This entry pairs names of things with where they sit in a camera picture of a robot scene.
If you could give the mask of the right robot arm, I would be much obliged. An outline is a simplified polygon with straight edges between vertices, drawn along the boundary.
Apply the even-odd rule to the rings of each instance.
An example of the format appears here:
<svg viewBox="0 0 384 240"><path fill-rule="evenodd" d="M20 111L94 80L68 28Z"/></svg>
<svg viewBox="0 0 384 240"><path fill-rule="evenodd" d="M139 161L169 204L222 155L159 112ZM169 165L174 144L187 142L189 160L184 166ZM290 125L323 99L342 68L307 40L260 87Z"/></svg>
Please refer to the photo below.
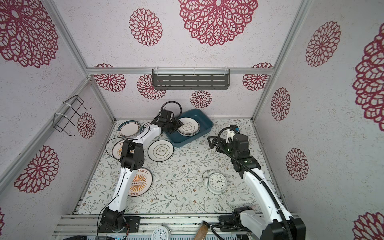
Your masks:
<svg viewBox="0 0 384 240"><path fill-rule="evenodd" d="M211 149L227 155L235 171L245 182L262 210L257 214L251 207L236 208L231 215L219 216L219 224L211 225L213 234L220 238L217 229L224 232L247 232L257 240L304 240L306 226L293 215L273 192L258 161L251 156L249 138L234 134L228 139L208 137Z"/></svg>

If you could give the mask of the green Hao Wei plate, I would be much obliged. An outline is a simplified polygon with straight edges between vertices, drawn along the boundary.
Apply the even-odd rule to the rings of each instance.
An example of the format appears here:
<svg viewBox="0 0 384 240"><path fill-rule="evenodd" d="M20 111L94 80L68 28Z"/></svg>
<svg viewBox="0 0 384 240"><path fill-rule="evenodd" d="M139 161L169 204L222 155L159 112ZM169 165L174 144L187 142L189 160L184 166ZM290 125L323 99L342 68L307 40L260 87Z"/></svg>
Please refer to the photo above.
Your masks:
<svg viewBox="0 0 384 240"><path fill-rule="evenodd" d="M141 129L140 129L140 134L143 133L146 130L146 128L150 125L151 125L151 122L147 122L147 123L143 124Z"/></svg>

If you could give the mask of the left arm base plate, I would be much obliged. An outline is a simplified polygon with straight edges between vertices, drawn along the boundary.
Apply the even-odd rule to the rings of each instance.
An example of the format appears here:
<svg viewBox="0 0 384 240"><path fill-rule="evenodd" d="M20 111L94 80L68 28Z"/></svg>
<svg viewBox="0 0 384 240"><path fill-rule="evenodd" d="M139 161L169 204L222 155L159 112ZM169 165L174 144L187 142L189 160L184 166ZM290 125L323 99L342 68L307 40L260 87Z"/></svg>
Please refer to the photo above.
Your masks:
<svg viewBox="0 0 384 240"><path fill-rule="evenodd" d="M102 217L97 231L98 233L137 233L141 217L119 217L112 219Z"/></svg>

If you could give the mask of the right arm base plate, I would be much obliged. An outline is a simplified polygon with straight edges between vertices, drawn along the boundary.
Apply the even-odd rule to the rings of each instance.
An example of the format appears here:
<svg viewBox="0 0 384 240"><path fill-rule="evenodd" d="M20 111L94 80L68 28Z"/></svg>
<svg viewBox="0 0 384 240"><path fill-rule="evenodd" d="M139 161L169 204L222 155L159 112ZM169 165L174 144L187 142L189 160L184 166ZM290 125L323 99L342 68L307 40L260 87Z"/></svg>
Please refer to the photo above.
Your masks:
<svg viewBox="0 0 384 240"><path fill-rule="evenodd" d="M239 231L242 225L234 215L221 215L218 217L221 232Z"/></svg>

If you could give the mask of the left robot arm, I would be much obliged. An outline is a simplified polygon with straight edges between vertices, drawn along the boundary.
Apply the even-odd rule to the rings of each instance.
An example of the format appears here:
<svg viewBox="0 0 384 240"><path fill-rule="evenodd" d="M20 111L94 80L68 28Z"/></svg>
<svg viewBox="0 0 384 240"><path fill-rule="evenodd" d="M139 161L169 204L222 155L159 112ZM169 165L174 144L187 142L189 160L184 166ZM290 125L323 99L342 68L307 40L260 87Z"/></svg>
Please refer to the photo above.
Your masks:
<svg viewBox="0 0 384 240"><path fill-rule="evenodd" d="M134 139L124 140L119 160L120 177L112 200L101 210L98 232L120 232L125 228L124 214L128 193L135 175L144 165L144 148L163 132L173 133L178 130L182 126L179 118L179 115L175 117L171 111L160 110L144 132Z"/></svg>

